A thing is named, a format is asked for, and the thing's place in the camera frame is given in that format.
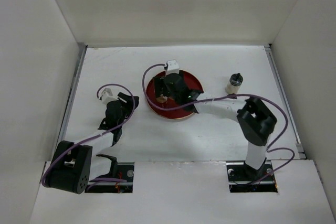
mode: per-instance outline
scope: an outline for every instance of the black cap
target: black cap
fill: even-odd
[[[233,86],[240,86],[243,82],[243,76],[240,73],[234,73],[230,78],[230,83]]]

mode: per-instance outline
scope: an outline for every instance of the white connector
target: white connector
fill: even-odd
[[[113,97],[111,89],[104,89],[100,96],[101,102],[107,105],[111,101],[116,101],[117,99]]]
[[[176,60],[169,60],[167,61],[166,65],[166,76],[171,73],[179,73],[180,72],[180,67],[179,64],[177,63]]]

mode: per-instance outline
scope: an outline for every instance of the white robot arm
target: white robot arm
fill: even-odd
[[[213,114],[239,123],[248,141],[245,171],[251,179],[260,177],[266,161],[267,142],[277,123],[276,117],[262,100],[250,97],[245,101],[237,99],[217,101],[206,92],[189,89],[183,75],[179,73],[179,65],[175,60],[168,61],[165,69],[165,77],[154,78],[155,95],[172,97],[179,105],[190,104],[183,108],[187,111]],[[240,74],[236,74],[236,77],[242,80]]]
[[[74,144],[91,137],[93,140],[78,145],[52,167],[45,179],[47,187],[80,194],[85,190],[88,181],[97,177],[115,178],[117,159],[100,153],[118,142],[122,134],[121,127],[107,134],[105,132],[120,125],[129,117],[133,109],[133,100],[123,93],[119,93],[116,98],[110,89],[103,90],[100,100],[107,106],[107,109],[106,117],[100,123],[98,130],[92,135],[74,142],[61,141],[56,148],[52,162]],[[134,97],[134,100],[135,107],[137,107],[139,97]]]

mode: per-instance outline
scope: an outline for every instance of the white table surface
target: white table surface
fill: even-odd
[[[207,114],[167,120],[148,107],[141,88],[142,74],[147,67],[170,59],[176,59],[181,69],[195,75],[213,96],[225,95],[229,77],[240,72],[244,77],[240,93],[261,95],[285,108],[263,46],[89,48],[65,140],[77,140],[97,129],[106,107],[96,99],[96,91],[106,83],[119,83],[140,97],[140,105],[123,127],[118,144],[104,151],[116,156],[118,162],[244,160],[247,141],[237,123]],[[150,71],[146,83],[162,70]],[[284,119],[271,105],[269,108],[278,119],[273,139],[282,130]],[[299,158],[291,124],[274,147],[289,147]],[[268,159],[290,156],[286,151],[267,154]]]
[[[137,162],[134,172],[132,194],[41,186],[30,223],[335,224],[313,161],[276,172],[278,193],[230,193],[224,162]]]

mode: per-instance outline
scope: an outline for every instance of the screw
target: screw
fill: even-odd
[[[267,173],[269,173],[271,176],[273,176],[273,172],[272,172],[273,170],[271,169],[271,168],[268,168],[267,170],[266,170],[266,172]]]
[[[127,171],[127,176],[130,177],[130,178],[133,177],[134,176],[134,171],[133,170],[128,170]]]
[[[233,169],[227,170],[227,173],[230,177],[233,177],[235,175]]]

